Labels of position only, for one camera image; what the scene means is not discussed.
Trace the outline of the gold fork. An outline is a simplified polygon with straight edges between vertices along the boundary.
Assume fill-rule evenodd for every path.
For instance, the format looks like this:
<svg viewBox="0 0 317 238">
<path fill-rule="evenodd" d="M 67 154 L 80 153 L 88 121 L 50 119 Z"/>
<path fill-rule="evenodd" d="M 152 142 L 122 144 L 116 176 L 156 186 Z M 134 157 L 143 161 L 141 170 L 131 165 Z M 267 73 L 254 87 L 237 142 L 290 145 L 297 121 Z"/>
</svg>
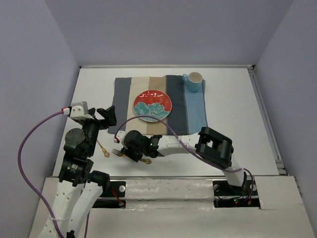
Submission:
<svg viewBox="0 0 317 238">
<path fill-rule="evenodd" d="M 119 156 L 119 157 L 121 157 L 121 158 L 126 157 L 126 155 L 124 155 L 120 150 L 117 150 L 117 149 L 112 149 L 112 153 L 117 155 L 117 156 Z M 143 162 L 143 163 L 145 163 L 147 165 L 152 163 L 152 161 L 150 159 L 141 158 L 141 159 L 138 159 L 136 162 L 138 162 L 138 161 L 141 161 L 141 162 Z"/>
</svg>

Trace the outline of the gold spoon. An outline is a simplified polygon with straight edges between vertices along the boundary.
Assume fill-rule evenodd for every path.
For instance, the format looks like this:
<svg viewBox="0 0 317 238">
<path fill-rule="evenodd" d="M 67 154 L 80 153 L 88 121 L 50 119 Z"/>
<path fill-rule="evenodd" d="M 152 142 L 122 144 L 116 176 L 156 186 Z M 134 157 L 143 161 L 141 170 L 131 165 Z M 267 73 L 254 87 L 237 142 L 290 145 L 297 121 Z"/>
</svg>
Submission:
<svg viewBox="0 0 317 238">
<path fill-rule="evenodd" d="M 100 146 L 100 148 L 101 148 L 101 150 L 102 150 L 104 156 L 105 156 L 106 158 L 109 158 L 109 152 L 101 145 L 101 143 L 100 143 L 98 140 L 97 140 L 97 143 L 98 143 L 98 145 Z"/>
</svg>

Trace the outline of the red and teal plate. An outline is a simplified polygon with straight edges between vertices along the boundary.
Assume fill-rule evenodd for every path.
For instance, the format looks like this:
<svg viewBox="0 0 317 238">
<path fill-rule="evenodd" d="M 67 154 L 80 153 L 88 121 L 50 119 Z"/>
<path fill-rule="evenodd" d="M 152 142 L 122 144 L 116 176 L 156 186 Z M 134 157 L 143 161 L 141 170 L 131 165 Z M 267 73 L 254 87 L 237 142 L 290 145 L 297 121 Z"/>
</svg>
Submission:
<svg viewBox="0 0 317 238">
<path fill-rule="evenodd" d="M 170 97 L 160 90 L 146 90 L 134 100 L 133 112 L 141 120 L 156 122 L 165 119 L 172 110 Z"/>
</svg>

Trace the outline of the striped cloth placemat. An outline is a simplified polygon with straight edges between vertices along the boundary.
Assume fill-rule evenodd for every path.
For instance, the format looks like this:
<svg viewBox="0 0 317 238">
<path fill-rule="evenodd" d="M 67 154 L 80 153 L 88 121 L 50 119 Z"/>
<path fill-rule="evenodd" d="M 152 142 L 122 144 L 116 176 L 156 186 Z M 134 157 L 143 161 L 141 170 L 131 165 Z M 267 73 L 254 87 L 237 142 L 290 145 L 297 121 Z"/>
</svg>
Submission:
<svg viewBox="0 0 317 238">
<path fill-rule="evenodd" d="M 208 125 L 205 82 L 196 92 L 181 75 L 116 78 L 114 97 L 117 125 L 108 129 L 145 135 L 190 135 Z"/>
</svg>

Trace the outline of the light blue mug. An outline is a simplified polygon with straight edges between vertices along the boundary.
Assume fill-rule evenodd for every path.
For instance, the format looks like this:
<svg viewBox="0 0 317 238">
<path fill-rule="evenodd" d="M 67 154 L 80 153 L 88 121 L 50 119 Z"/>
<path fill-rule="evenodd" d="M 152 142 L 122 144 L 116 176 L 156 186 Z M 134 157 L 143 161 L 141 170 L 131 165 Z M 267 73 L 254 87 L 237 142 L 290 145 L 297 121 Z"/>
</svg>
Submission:
<svg viewBox="0 0 317 238">
<path fill-rule="evenodd" d="M 191 72 L 189 74 L 183 74 L 182 79 L 188 89 L 188 91 L 192 93 L 196 93 L 199 91 L 202 82 L 203 76 L 198 72 Z"/>
</svg>

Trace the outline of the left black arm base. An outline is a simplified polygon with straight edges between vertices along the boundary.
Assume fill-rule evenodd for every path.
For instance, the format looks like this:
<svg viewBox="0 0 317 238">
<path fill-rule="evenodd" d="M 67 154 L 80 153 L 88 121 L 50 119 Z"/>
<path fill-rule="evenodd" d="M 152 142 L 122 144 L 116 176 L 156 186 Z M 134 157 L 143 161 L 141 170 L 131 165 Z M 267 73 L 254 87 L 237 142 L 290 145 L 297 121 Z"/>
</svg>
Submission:
<svg viewBox="0 0 317 238">
<path fill-rule="evenodd" d="M 92 208 L 121 209 L 126 207 L 126 181 L 113 180 L 106 192 L 95 201 Z"/>
</svg>

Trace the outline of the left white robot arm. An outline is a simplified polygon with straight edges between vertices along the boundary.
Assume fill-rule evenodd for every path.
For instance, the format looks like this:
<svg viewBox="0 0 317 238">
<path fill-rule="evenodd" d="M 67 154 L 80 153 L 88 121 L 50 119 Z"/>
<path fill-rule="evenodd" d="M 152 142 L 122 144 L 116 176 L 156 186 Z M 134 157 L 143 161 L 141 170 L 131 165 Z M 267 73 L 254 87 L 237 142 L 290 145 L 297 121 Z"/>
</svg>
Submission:
<svg viewBox="0 0 317 238">
<path fill-rule="evenodd" d="M 109 192 L 109 174 L 93 171 L 90 158 L 99 131 L 117 123 L 115 107 L 89 109 L 86 102 L 79 102 L 62 112 L 81 128 L 71 129 L 65 136 L 65 154 L 58 175 L 53 213 L 39 234 L 41 238 L 77 237 L 95 201 Z"/>
</svg>

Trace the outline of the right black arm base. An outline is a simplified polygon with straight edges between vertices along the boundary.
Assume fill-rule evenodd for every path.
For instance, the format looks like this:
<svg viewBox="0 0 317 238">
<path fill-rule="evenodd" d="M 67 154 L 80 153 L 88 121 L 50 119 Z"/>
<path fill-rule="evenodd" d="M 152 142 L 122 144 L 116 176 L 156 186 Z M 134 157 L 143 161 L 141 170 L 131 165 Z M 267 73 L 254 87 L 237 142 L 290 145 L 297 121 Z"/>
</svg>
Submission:
<svg viewBox="0 0 317 238">
<path fill-rule="evenodd" d="M 213 181 L 215 208 L 260 208 L 260 200 L 256 182 L 247 180 L 246 189 L 240 190 L 229 185 L 226 180 Z"/>
</svg>

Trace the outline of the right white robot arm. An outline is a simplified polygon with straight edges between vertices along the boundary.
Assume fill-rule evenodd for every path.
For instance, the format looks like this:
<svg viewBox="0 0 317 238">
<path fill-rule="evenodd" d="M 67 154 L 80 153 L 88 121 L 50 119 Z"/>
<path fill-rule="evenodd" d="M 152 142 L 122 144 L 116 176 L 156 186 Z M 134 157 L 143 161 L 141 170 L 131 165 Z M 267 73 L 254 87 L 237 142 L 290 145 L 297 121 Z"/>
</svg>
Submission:
<svg viewBox="0 0 317 238">
<path fill-rule="evenodd" d="M 119 131 L 115 139 L 123 145 L 121 152 L 135 162 L 143 156 L 157 158 L 191 154 L 221 170 L 231 193 L 240 194 L 246 189 L 247 175 L 233 156 L 232 140 L 209 127 L 202 127 L 198 133 L 182 136 L 173 134 L 147 137 L 136 130 Z"/>
</svg>

